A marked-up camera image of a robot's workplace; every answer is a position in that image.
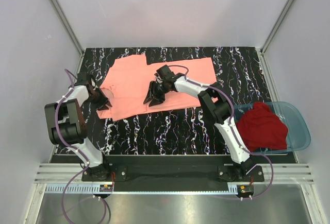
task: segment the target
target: wire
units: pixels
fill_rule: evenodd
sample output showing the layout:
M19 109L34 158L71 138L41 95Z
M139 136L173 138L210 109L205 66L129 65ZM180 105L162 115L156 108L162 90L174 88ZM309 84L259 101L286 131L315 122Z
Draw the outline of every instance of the wire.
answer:
M105 201L105 204L106 204L107 209L108 209L108 211L109 211L109 220L108 220L108 223L110 223L110 221L111 221L111 210L110 210L110 206L109 206L109 204L107 203L107 201Z
M249 183L249 185L253 184L253 176L251 176L251 182Z
M215 88L215 87L213 87L213 86L209 86L209 85L201 85L201 84L199 84L199 83L197 83L197 82L194 82L194 81L188 79L188 78L187 78L187 74L188 74L188 72L189 72L189 69L188 69L187 67L185 67L185 66L182 66L182 65L170 65L169 67L171 67L171 66L172 66L172 67L181 67L181 68L185 68L185 69L187 70L186 73L185 73L185 80L186 80L187 82L192 83L192 84L195 84L195 85L200 86L200 87L203 87L203 88L209 88L209 89L215 90L215 91L217 91L218 93L220 93L223 97L225 97L225 99L227 100L227 102L228 102L228 104L229 104L229 106L230 106L230 109L231 109L231 111L232 111L231 114L230 114L230 117L229 117L229 123L231 123L231 120L234 118L234 111L235 111L235 110L234 110L234 105L233 105L232 101L229 99L229 97L228 97L224 92L222 92L220 89L217 89L217 88ZM238 146L239 146L244 152L246 152L246 153L248 153L248 154L250 154L250 155L252 155L252 156L262 156L262 157L264 157L264 158L268 161L268 163L269 163L269 165L270 165L270 167L271 167L272 175L271 175L271 179L270 179L270 182L269 182L267 188L266 188L263 192L261 192L259 195L253 197L253 199L254 199L254 198L259 198L259 197L263 196L263 195L264 195L264 194L270 189L270 187L271 187L272 184L273 184L273 180L274 180L274 167L273 167L273 164L272 164L271 160L268 158L268 156L266 156L266 155L264 155L264 154L262 154L262 153L253 153L253 152L250 152L249 150L245 149L245 148L242 146L242 144L240 143L240 141L238 140L238 137L237 137L237 135L236 135L235 130L233 129L233 127L230 127L230 130L232 131L233 136L234 136L234 138L235 138L235 140L236 140Z
M235 177L235 178L233 178L232 180L226 180L226 179L224 179L224 178L221 178L221 177L217 177L217 179L219 179L219 181L220 181L220 180L223 180L223 181L226 181L226 182L234 182L234 181L235 181L235 179L236 179L236 177Z
M76 77L71 71L69 71L69 70L67 70L67 69L65 69L64 71L65 71L67 74L72 75L74 79L78 80L78 78L77 78L77 77Z
M116 178L116 174L113 172L110 173L111 174L111 178L112 178L112 185L111 185L111 189L102 189L102 192L113 192L113 187L114 187L114 179Z
M83 160L80 160L80 163L79 163L79 164L80 164L80 167L81 167L82 169L85 168L85 164L84 164Z
M70 72L69 70L65 69L64 70L66 72L66 74L68 75L69 77L69 80L70 80L70 83L71 83L71 87L69 89L69 91L60 99L59 103L57 104L57 107L55 109L55 127L56 127L56 131L57 131L57 134L58 134L58 137L60 138L61 142L66 146L66 147L69 147L69 148L72 148L74 150L77 150L82 157L84 157L84 159L87 161L87 166L81 170L80 172L78 172L75 176L73 176L69 181L68 183L66 184L64 190L63 190L63 193L62 193L62 198L61 198L61 207L62 207L62 211L63 211L63 215L65 216L65 218L67 219L67 221L70 223L70 224L74 224L74 222L72 222L70 220L70 218L68 217L66 211L65 211L65 208L64 208L64 196L65 196L65 192L67 191L70 183L76 178L78 177L80 174L84 173L88 168L89 168L89 159L87 158L87 156L80 150L78 150L77 147L75 146L72 146L70 144L68 144L65 139L63 138L61 132L60 132L60 128L59 128L59 124L58 124L58 113L59 113L59 109L60 109L60 106L62 105L62 103L72 94L73 90L74 90L74 83L73 83L73 80L71 78L70 75L74 76L74 74L72 72ZM106 211L107 211L107 207L106 207L106 201L104 199L102 199L102 202L104 204L104 215L101 219L100 222L98 222L98 224L102 223L102 221L104 220L105 218L105 215L106 215Z
M87 198L84 198L84 199L82 199L81 201L79 201L77 204L75 204L74 206L72 206L71 208L69 208L68 210L66 210L66 212L68 213L68 212L70 212L70 211L72 211L74 208L76 208L79 204L81 204L82 202L85 202L86 200L89 200L89 199L98 199L98 198L95 198L94 196L90 196L90 197L87 197ZM110 221L110 218L111 218L111 211L110 211L110 207L109 207L109 204L105 201L105 204L106 204L106 208L108 209L108 211L109 211L109 221ZM63 213L60 213L60 214L56 214L56 216L57 217L60 217L60 216L62 216L63 215Z

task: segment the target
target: gray wall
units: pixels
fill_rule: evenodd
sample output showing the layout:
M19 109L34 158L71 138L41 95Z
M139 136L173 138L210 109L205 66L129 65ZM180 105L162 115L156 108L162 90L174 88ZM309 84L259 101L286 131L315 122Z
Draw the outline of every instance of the gray wall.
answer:
M59 0L83 47L262 46L286 0Z
M280 99L300 110L311 133L311 145L299 158L310 165L328 219L329 49L329 0L297 0L266 53Z
M21 223L52 150L43 107L58 100L78 53L48 0L0 0L0 223Z

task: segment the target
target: transparent blue tray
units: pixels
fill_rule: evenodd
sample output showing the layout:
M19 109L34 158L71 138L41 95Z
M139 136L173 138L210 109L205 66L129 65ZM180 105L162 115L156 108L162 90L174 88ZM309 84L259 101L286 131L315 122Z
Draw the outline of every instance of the transparent blue tray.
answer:
M293 105L286 102L266 102L279 119L288 127L289 132L286 138L286 150L261 149L260 152L265 154L287 153L292 151L303 150L310 144L310 134L307 125L300 112ZM252 109L252 104L238 105L235 107L235 122L248 110Z

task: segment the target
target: black and white patterned table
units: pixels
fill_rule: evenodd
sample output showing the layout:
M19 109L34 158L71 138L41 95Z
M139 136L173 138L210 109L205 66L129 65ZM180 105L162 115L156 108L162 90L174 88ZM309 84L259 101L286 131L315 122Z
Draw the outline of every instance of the black and white patterned table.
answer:
M217 81L235 105L271 101L254 47L88 48L81 72L101 85L115 60L145 54L148 64L211 57ZM89 139L105 154L226 154L224 141L201 108L136 115L113 122L82 107ZM58 148L55 154L69 153Z

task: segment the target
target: red garment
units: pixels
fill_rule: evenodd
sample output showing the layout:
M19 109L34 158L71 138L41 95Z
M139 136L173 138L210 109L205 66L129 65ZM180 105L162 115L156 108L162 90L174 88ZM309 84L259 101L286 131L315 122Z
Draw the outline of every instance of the red garment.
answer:
M287 149L288 128L265 103L255 102L236 124L250 151L258 148Z

